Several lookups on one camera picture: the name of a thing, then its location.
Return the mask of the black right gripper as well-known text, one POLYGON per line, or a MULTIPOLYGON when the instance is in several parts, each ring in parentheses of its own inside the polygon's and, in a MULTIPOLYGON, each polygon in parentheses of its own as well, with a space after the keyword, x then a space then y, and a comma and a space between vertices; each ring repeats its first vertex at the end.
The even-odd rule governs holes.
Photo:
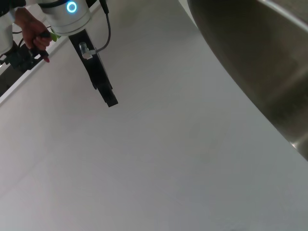
POLYGON ((92 41, 87 33, 87 31, 84 29, 81 32, 70 35, 69 39, 75 48, 81 62, 83 63, 84 67, 86 68, 86 71, 90 77, 90 80, 96 89, 97 86, 100 86, 102 84, 108 84, 110 87, 97 87, 97 90, 99 91, 100 95, 104 99, 105 103, 108 107, 112 107, 118 104, 118 100, 116 96, 114 95, 112 89, 112 85, 109 81, 107 72, 102 64, 101 58, 98 54, 94 54, 92 58, 85 59, 82 56, 79 44, 84 42, 87 45, 87 48, 89 50, 93 50, 95 47, 92 44, 92 41))

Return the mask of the person's hand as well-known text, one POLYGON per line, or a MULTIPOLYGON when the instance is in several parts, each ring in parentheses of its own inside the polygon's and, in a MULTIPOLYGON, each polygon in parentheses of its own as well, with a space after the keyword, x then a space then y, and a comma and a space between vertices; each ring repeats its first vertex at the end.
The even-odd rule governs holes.
POLYGON ((47 27, 37 20, 26 8, 18 8, 15 11, 15 24, 22 30, 23 39, 29 49, 37 48, 45 51, 50 45, 51 36, 42 37, 47 27))

